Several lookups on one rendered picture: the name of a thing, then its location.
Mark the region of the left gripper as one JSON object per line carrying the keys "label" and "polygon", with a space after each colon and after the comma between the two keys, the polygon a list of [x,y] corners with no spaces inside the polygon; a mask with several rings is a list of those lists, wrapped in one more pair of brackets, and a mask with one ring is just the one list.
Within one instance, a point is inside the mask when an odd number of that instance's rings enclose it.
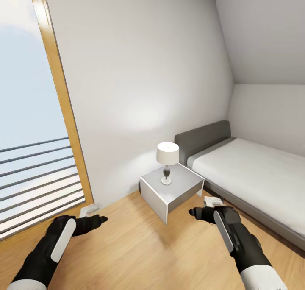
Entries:
{"label": "left gripper", "polygon": [[103,222],[108,221],[108,217],[101,216],[100,215],[94,215],[94,216],[89,216],[89,217],[82,217],[82,220],[84,221],[84,228],[81,234],[85,234],[90,232],[91,230],[94,230],[98,227]]}

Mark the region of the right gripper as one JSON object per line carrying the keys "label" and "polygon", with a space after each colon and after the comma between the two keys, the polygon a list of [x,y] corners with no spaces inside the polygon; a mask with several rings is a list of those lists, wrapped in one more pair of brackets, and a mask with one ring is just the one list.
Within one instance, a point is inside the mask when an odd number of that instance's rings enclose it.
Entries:
{"label": "right gripper", "polygon": [[209,219],[208,213],[211,207],[195,207],[194,209],[188,209],[190,215],[195,216],[196,220],[204,220],[212,223]]}

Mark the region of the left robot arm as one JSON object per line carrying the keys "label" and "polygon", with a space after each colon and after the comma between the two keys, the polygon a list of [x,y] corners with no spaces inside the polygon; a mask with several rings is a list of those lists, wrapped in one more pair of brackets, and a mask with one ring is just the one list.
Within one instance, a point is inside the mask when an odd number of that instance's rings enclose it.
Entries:
{"label": "left robot arm", "polygon": [[79,218],[70,215],[54,218],[46,236],[27,256],[7,290],[47,290],[72,236],[88,233],[108,221],[105,216],[89,216],[101,208],[100,203],[94,202],[81,209]]}

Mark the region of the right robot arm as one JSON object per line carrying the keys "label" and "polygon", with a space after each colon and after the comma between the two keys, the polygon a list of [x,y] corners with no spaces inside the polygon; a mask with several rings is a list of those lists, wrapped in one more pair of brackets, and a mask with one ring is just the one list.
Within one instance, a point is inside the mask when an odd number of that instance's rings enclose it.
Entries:
{"label": "right robot arm", "polygon": [[227,249],[234,257],[245,290],[288,290],[262,251],[255,235],[249,233],[232,206],[220,206],[219,197],[204,197],[204,207],[188,209],[196,220],[217,225]]}

